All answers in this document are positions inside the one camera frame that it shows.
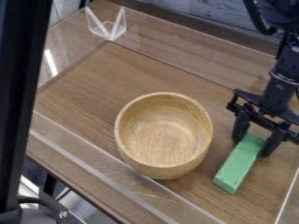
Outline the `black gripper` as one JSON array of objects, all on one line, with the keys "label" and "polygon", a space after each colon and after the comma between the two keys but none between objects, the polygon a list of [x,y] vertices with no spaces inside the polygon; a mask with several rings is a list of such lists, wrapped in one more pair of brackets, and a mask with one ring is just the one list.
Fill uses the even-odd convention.
[{"label": "black gripper", "polygon": [[281,142],[299,144],[299,133],[289,126],[299,126],[299,115],[288,108],[299,88],[299,74],[295,76],[269,72],[269,81],[261,95],[236,88],[227,109],[235,114],[232,140],[237,143],[248,132],[249,123],[257,124],[272,132],[265,140],[260,156],[268,157]]}]

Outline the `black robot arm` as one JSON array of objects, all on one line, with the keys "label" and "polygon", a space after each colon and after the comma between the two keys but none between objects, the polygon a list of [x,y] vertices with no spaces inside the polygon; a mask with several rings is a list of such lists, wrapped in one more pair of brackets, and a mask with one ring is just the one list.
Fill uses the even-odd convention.
[{"label": "black robot arm", "polygon": [[289,109],[289,101],[299,98],[299,0],[243,0],[253,26],[267,36],[283,33],[269,70],[269,81],[263,94],[236,88],[227,109],[236,121],[232,140],[239,142],[251,123],[271,132],[261,145],[260,155],[267,157],[283,142],[299,144],[299,114]]}]

